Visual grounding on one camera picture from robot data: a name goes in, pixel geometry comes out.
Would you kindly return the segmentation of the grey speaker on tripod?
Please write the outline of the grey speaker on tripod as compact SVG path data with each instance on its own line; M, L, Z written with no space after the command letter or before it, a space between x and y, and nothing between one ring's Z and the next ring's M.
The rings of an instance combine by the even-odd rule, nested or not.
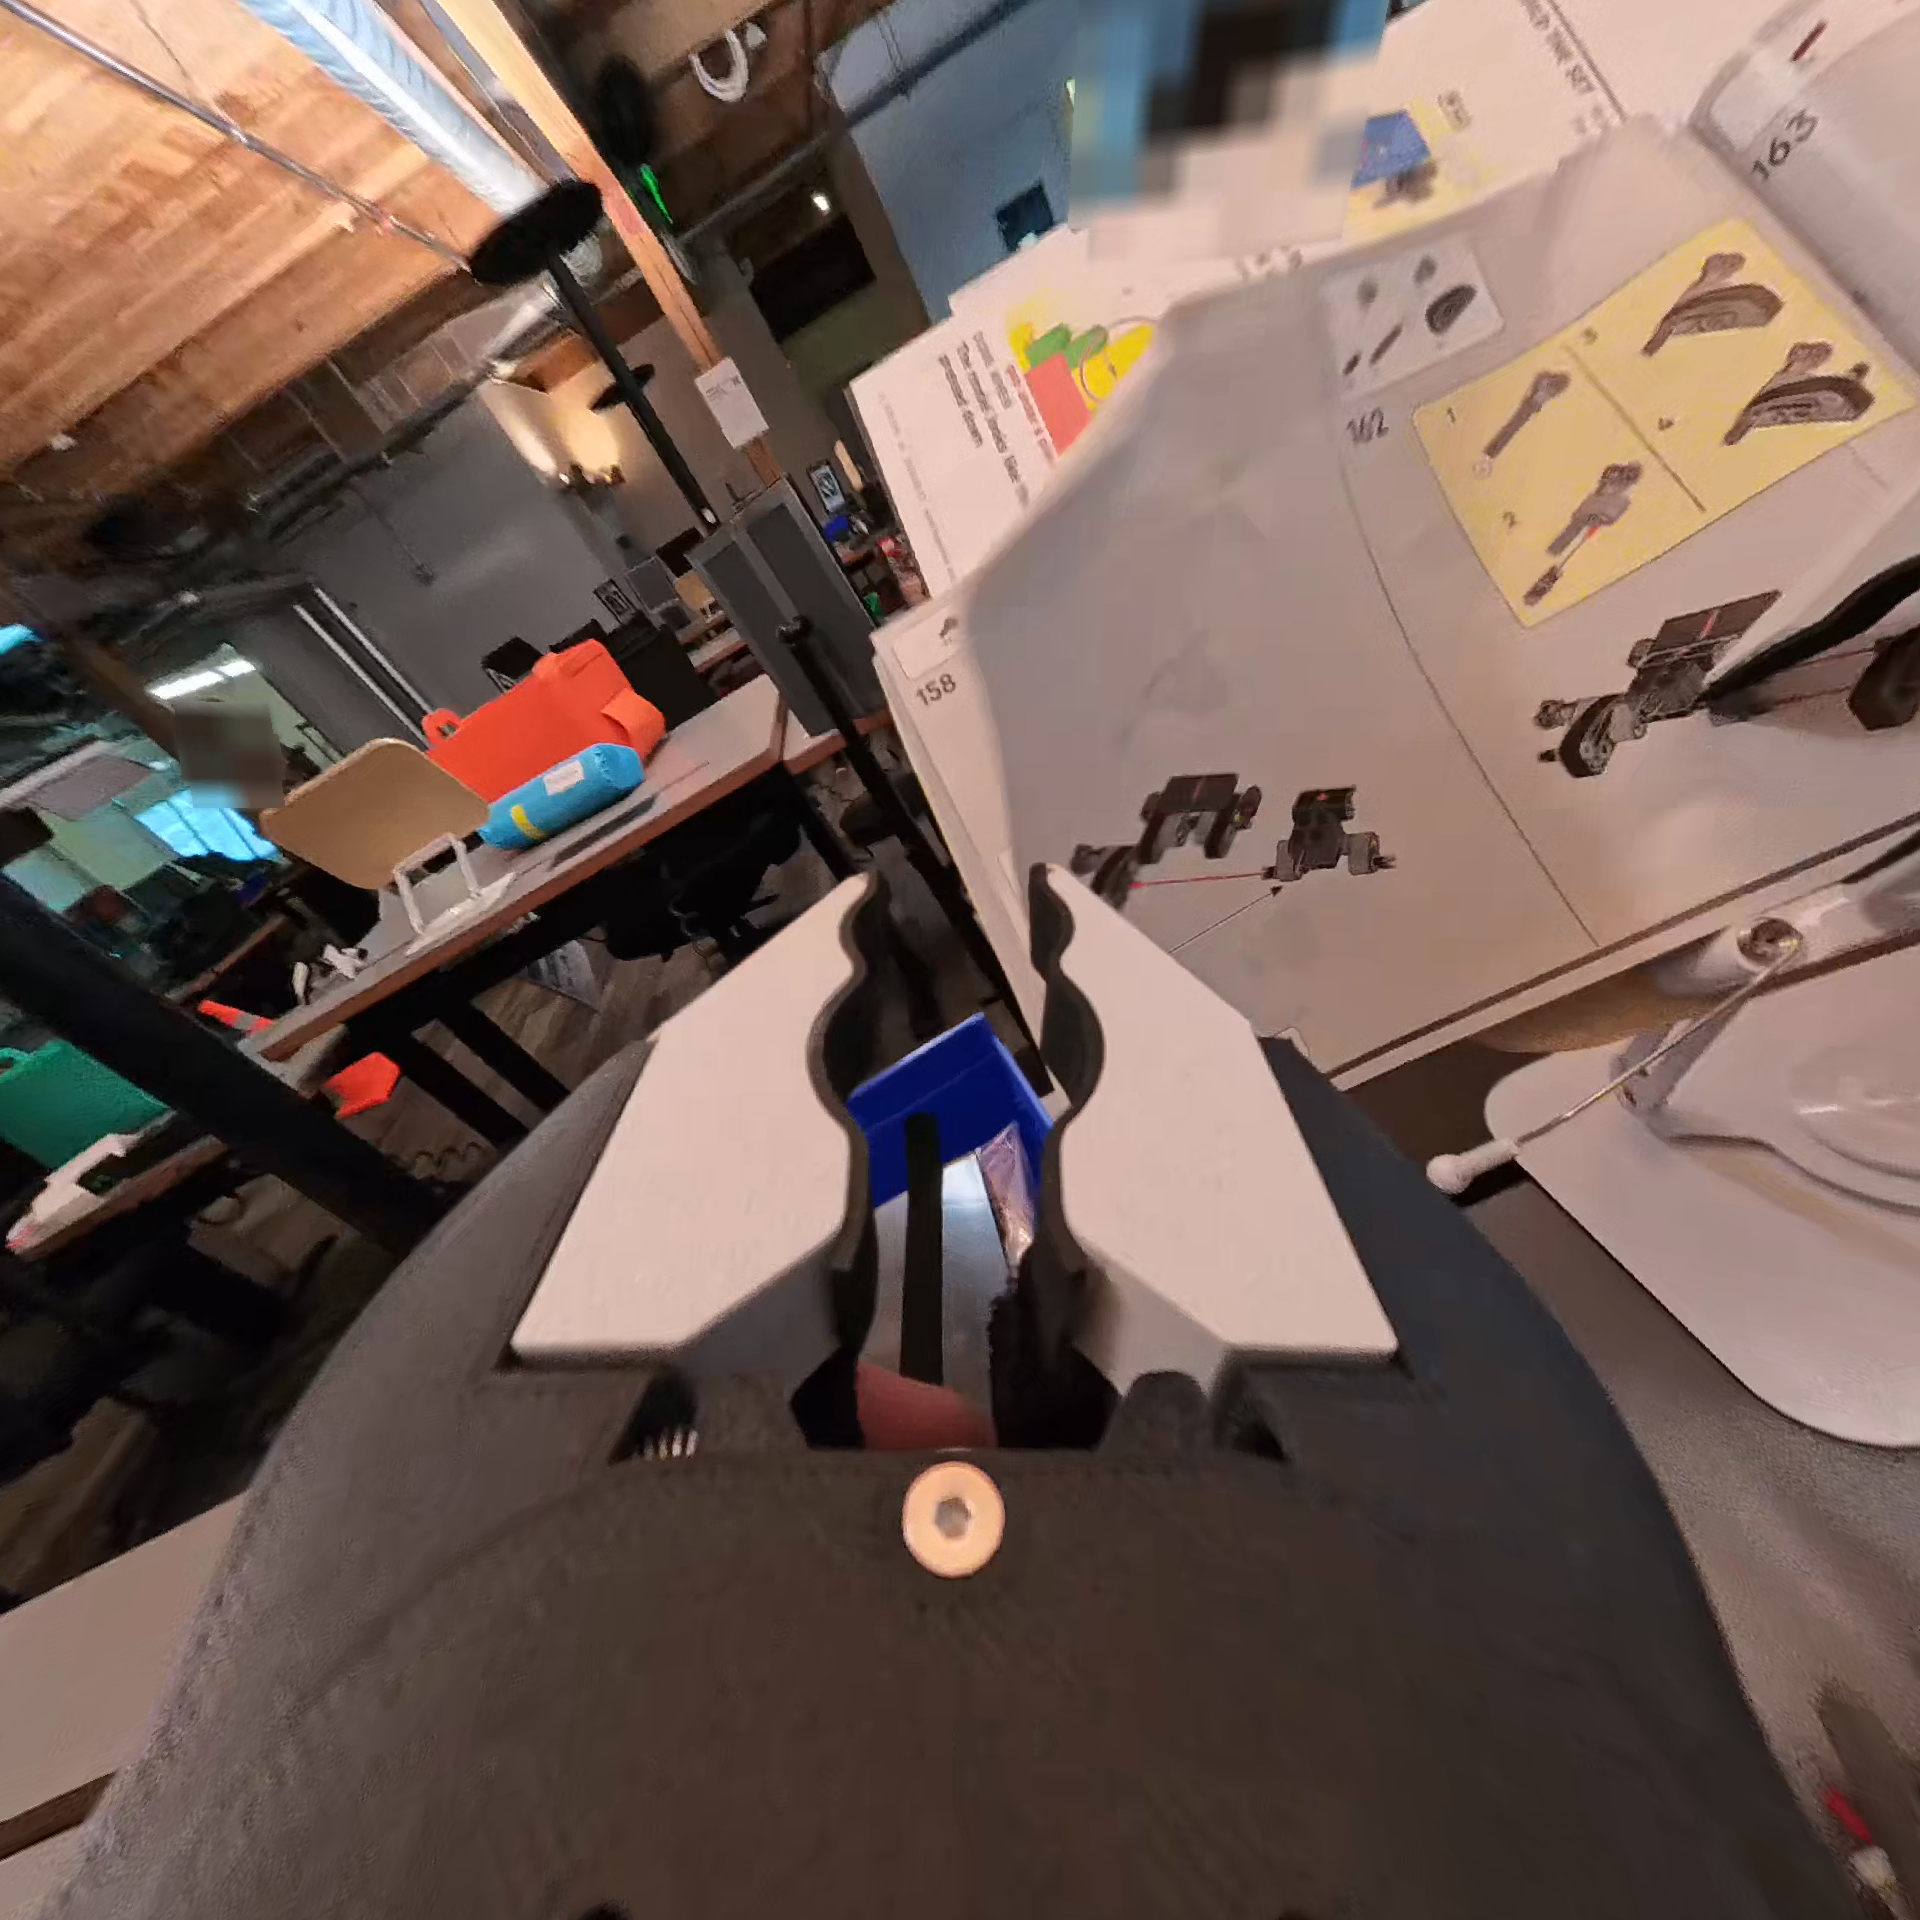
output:
M857 597L836 552L820 534L790 484L772 484L748 506L736 508L701 544L694 568L717 597L738 637L777 682L793 717L809 734L839 734L842 757L875 802L884 834L900 846L933 905L967 946L974 971L1007 1005L1018 1033L1015 1062L1036 1085L1053 1091L1036 1035L1018 995L974 913L974 902L929 840L921 812L894 788L862 722L891 722L875 670L875 625Z

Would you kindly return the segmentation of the lego instruction booklet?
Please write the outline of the lego instruction booklet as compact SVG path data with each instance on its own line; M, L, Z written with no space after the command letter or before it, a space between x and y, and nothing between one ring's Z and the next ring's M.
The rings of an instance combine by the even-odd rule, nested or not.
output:
M1918 540L1918 353L1700 140L1627 125L1165 309L912 640L984 704L996 877L1106 874L1264 1035L1376 1075L1918 823L1839 677L1647 711Z

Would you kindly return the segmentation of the labelled blue plastic bin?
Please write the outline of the labelled blue plastic bin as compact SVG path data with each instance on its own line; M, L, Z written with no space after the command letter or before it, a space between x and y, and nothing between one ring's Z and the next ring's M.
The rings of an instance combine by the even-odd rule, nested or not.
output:
M1031 1188L1040 1188L1053 1116L987 1015L947 1028L870 1079L846 1098L846 1110L870 1147L875 1207L908 1188L904 1124L913 1114L933 1116L944 1165L1015 1129Z

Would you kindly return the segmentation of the grey table black frame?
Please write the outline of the grey table black frame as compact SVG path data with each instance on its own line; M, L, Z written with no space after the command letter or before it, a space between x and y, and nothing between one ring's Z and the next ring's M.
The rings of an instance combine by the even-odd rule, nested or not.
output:
M772 799L836 883L857 872L852 849L808 798L788 764L788 704L772 679L754 679L666 734L643 782L525 853L467 849L458 835L426 841L383 889L385 928L357 973L322 983L303 1005L246 1035L259 1063L289 1063L339 1035L345 1052L385 1055L402 1079L437 1100L470 1134L506 1150L530 1124L463 1079L422 1043L442 1024L532 1114L548 1114L567 1086L516 1045L479 995L581 937L612 909L612 883L646 846L685 828L738 791Z

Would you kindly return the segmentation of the blue cylindrical pouch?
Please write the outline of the blue cylindrical pouch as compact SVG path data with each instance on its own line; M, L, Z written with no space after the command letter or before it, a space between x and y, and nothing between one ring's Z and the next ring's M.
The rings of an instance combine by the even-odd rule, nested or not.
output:
M477 840L498 853L525 853L602 817L643 781L646 767L635 748L591 745L492 799Z

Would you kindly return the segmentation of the clear plastic bag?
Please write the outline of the clear plastic bag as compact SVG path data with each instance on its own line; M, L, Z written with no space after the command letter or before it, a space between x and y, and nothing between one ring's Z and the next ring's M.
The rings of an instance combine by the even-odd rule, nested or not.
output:
M1007 1270L1015 1278L1040 1232L1040 1168L1015 1124L1004 1128L993 1134L993 1140L975 1147L974 1161L987 1191Z

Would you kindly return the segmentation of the printed paper sheet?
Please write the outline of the printed paper sheet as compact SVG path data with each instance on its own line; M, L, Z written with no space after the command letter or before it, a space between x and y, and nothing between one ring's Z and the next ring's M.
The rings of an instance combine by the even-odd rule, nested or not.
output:
M1335 230L1120 258L1060 223L959 280L944 321L852 383L925 583L954 589L1031 508L1170 307L1426 225L1627 116L1686 116L1735 38L1713 2L1418 2L1385 29Z

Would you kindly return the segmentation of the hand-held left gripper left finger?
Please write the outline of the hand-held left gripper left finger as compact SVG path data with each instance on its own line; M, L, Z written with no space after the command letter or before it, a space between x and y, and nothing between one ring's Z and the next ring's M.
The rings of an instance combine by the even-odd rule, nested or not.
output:
M862 1443L879 1258L849 1095L884 931L884 883L852 874L655 1028L511 1335L518 1366L769 1385L809 1448Z

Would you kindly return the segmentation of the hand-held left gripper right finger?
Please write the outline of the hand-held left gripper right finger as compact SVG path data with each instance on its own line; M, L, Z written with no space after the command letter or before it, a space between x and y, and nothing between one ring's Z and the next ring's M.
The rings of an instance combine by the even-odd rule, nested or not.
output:
M1270 1367L1385 1367L1399 1331L1261 1035L1064 865L1029 872L1040 1052L1064 1098L991 1318L1004 1448L1097 1448L1187 1380L1220 1418Z

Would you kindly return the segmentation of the teal plastic container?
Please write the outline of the teal plastic container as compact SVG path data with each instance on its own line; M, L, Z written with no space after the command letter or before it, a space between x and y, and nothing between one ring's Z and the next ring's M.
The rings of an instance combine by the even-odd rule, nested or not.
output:
M135 1135L169 1108L67 1037L3 1045L3 1144L58 1168L107 1135Z

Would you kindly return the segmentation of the ceiling light strip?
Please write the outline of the ceiling light strip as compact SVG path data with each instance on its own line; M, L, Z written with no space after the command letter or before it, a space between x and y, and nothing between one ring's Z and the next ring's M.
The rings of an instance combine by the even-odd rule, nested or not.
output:
M378 2L242 2L419 152L506 217L545 183L463 104Z

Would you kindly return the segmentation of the black pole with round disc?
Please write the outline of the black pole with round disc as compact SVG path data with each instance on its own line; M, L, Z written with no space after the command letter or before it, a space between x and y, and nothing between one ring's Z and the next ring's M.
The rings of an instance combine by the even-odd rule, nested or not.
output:
M573 272L573 256L596 237L602 217L603 197L596 183L563 178L506 217L467 256L467 273L492 291L506 291L532 277L553 280L566 313L612 371L615 402L629 411L659 467L673 477L677 490L694 508L695 523L701 530L717 530L717 513L712 508L705 488L646 398L646 379L626 363L618 338L612 335L612 325L598 316L598 307L581 277Z

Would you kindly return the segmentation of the orange bag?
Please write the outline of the orange bag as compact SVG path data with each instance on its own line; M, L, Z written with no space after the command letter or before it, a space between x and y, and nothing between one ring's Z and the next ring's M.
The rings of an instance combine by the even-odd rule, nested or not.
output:
M428 761L498 802L596 745L629 748L646 761L668 722L637 692L606 642L581 640L538 655L525 679L470 714L437 708L422 728Z

